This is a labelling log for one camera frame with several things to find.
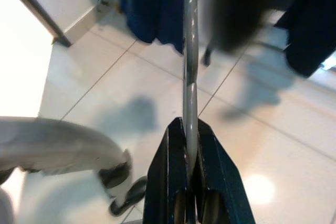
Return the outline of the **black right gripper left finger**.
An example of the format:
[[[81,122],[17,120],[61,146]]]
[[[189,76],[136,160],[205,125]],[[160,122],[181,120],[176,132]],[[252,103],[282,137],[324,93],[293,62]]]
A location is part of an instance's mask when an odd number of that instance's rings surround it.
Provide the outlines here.
[[[148,170],[143,223],[185,223],[187,171],[181,118],[166,128]]]

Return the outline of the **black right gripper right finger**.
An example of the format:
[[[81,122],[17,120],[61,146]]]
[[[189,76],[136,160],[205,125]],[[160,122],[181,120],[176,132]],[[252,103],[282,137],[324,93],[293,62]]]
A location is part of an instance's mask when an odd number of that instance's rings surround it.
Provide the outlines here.
[[[202,120],[193,186],[200,223],[255,223],[238,168]]]

